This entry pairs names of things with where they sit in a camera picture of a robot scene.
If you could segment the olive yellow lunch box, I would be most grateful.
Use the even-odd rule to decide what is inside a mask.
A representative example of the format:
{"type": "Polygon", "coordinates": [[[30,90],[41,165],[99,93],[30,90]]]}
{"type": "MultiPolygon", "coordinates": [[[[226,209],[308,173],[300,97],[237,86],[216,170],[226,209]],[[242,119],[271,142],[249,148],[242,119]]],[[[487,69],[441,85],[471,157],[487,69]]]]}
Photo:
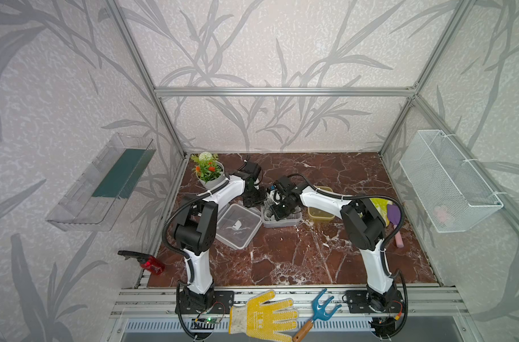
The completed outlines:
{"type": "Polygon", "coordinates": [[[334,203],[318,192],[306,194],[305,204],[308,207],[309,219],[314,223],[328,223],[335,218],[334,203]]]}

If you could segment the clear lunch box lid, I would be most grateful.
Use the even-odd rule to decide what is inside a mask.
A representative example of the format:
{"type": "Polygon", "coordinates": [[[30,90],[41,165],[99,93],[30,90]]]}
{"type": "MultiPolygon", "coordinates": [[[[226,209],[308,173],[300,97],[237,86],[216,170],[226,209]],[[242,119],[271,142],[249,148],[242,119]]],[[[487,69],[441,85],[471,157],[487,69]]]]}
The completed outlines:
{"type": "Polygon", "coordinates": [[[236,249],[245,249],[262,225],[258,213],[237,203],[222,210],[218,219],[216,239],[224,245],[236,249]]]}

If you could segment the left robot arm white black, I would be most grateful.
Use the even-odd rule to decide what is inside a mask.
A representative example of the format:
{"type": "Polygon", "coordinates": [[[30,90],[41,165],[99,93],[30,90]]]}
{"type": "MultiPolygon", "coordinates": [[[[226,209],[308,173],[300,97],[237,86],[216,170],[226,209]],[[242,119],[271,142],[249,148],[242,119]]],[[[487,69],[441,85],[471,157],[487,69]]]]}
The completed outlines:
{"type": "Polygon", "coordinates": [[[206,305],[213,300],[209,250],[216,238],[218,212],[238,197],[246,207],[256,207],[267,191],[252,175],[234,172],[214,188],[190,196],[163,225],[162,245],[184,258],[188,283],[183,293],[194,302],[206,305]]]}

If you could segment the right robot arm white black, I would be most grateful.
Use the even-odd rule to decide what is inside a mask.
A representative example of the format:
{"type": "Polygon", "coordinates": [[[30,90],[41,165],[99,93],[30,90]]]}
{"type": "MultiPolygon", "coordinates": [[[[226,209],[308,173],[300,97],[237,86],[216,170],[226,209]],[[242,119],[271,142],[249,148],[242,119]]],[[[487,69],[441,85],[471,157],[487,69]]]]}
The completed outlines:
{"type": "Polygon", "coordinates": [[[404,225],[404,208],[396,199],[386,195],[340,195],[327,192],[305,181],[298,185],[283,177],[275,182],[267,196],[273,199],[269,210],[277,221],[291,215],[297,207],[319,209],[339,218],[350,242],[360,250],[367,275],[367,303],[375,312],[386,311],[397,300],[399,291],[389,271],[386,247],[404,225]],[[388,200],[399,210],[398,224],[389,235],[386,222],[372,202],[388,200]]]}

